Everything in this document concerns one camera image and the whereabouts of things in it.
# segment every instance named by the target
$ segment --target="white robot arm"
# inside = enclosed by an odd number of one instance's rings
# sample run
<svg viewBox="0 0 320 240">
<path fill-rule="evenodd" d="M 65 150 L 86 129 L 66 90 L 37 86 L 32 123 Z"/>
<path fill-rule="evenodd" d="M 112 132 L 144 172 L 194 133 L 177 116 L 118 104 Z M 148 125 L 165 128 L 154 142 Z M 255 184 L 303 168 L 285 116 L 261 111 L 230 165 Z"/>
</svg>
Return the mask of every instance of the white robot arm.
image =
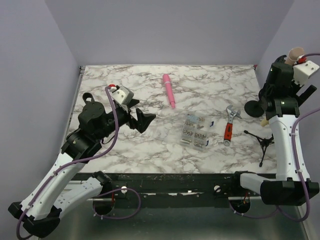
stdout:
<svg viewBox="0 0 320 240">
<path fill-rule="evenodd" d="M 84 93 L 82 98 L 85 106 L 78 116 L 79 128 L 67 136 L 57 160 L 36 189 L 26 199 L 13 202 L 8 208 L 19 219 L 18 225 L 23 222 L 23 227 L 30 234 L 46 237 L 74 207 L 102 191 L 112 190 L 109 177 L 98 171 L 81 186 L 62 194 L 69 181 L 89 161 L 111 150 L 116 143 L 119 127 L 127 124 L 131 129 L 143 133 L 155 119 L 155 114 L 144 114 L 139 108 L 136 109 L 137 120 L 131 116 L 130 108 L 139 100 L 133 99 L 134 94 L 128 88 L 112 84 L 106 88 L 106 93 L 112 112 L 106 113 L 100 102 L 95 101 L 90 93 Z M 110 147 L 95 155 L 102 147 L 101 141 L 114 131 Z"/>
<path fill-rule="evenodd" d="M 276 177 L 268 179 L 255 173 L 243 172 L 239 181 L 241 187 L 259 194 L 265 204 L 300 206 L 306 202 L 307 197 L 309 200 L 319 192 L 319 184 L 311 182 L 307 171 L 299 124 L 295 124 L 300 115 L 299 106 L 316 88 L 310 86 L 300 96 L 296 93 L 318 69 L 319 66 L 311 61 L 294 67 L 274 62 L 259 93 L 258 103 L 265 111 L 274 138 Z"/>
</svg>

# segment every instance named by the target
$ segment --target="wrench head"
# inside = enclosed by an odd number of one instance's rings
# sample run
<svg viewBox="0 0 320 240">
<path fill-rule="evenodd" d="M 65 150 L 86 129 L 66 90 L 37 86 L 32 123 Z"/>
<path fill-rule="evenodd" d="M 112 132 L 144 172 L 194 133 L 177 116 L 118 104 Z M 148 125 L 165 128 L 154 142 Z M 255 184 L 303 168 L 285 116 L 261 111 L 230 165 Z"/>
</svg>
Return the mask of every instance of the wrench head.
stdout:
<svg viewBox="0 0 320 240">
<path fill-rule="evenodd" d="M 233 107 L 233 105 L 229 105 L 229 106 L 227 106 L 226 107 L 226 113 L 228 114 L 228 115 L 230 115 L 231 113 L 232 113 L 232 107 Z"/>
<path fill-rule="evenodd" d="M 234 113 L 235 117 L 238 117 L 238 118 L 242 119 L 242 117 L 240 116 L 241 111 L 240 110 L 235 111 L 235 110 L 232 109 L 232 107 L 233 107 L 233 105 L 229 105 L 229 106 L 226 107 L 226 112 L 228 113 L 228 115 L 230 115 L 231 113 Z"/>
</svg>

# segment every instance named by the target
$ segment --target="tripod stand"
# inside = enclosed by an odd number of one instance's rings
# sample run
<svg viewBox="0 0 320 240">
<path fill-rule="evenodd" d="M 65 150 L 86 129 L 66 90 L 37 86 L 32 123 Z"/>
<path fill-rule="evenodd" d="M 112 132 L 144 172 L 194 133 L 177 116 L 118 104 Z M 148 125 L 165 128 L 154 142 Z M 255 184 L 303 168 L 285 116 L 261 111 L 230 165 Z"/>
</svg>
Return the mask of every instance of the tripod stand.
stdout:
<svg viewBox="0 0 320 240">
<path fill-rule="evenodd" d="M 275 143 L 275 142 L 273 141 L 273 140 L 274 140 L 274 136 L 272 135 L 272 137 L 270 137 L 269 139 L 267 139 L 267 138 L 261 138 L 261 137 L 259 137 L 259 136 L 257 136 L 257 135 L 254 135 L 254 134 L 248 132 L 247 130 L 244 130 L 244 133 L 245 133 L 245 134 L 249 134 L 249 135 L 255 137 L 255 138 L 258 140 L 259 144 L 260 144 L 260 147 L 261 147 L 261 149 L 262 149 L 262 158 L 261 158 L 261 162 L 259 163 L 259 167 L 261 168 L 261 167 L 262 167 L 262 164 L 263 164 L 263 161 L 264 161 L 264 158 L 265 158 L 265 154 L 266 154 L 266 151 L 267 151 L 267 147 L 268 147 L 269 145 Z"/>
</svg>

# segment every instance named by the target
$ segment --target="pink marker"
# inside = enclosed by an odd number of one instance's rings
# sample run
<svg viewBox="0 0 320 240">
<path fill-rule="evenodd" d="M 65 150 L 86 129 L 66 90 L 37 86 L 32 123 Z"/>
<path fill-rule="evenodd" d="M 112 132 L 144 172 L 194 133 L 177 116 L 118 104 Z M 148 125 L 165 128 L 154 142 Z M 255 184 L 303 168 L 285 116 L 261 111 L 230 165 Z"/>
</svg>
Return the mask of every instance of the pink marker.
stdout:
<svg viewBox="0 0 320 240">
<path fill-rule="evenodd" d="M 171 107 L 174 109 L 176 107 L 175 97 L 174 97 L 174 93 L 172 92 L 170 77 L 168 74 L 163 74 L 162 79 L 165 85 L 166 94 L 168 94 L 169 102 L 171 104 Z"/>
</svg>

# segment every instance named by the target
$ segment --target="white wall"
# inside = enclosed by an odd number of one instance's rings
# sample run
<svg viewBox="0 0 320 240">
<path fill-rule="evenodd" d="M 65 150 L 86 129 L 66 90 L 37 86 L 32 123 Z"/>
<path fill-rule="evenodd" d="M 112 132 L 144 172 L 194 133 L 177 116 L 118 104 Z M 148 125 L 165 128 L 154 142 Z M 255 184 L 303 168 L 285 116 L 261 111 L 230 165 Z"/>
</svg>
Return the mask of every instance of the white wall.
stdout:
<svg viewBox="0 0 320 240">
<path fill-rule="evenodd" d="M 271 63 L 294 47 L 303 47 L 306 53 L 320 52 L 320 1 L 295 0 L 279 30 L 263 54 L 257 67 L 257 78 L 262 87 Z M 320 57 L 309 57 L 320 65 Z M 320 72 L 310 78 L 318 90 L 301 106 L 302 114 L 320 107 Z M 303 157 L 311 180 L 320 182 L 320 113 L 315 113 L 300 124 Z M 312 223 L 320 236 L 320 195 L 311 200 Z"/>
<path fill-rule="evenodd" d="M 81 65 L 257 64 L 293 0 L 45 0 Z"/>
<path fill-rule="evenodd" d="M 0 33 L 0 239 L 12 240 L 7 209 L 53 164 L 79 70 L 43 0 L 2 0 Z"/>
</svg>

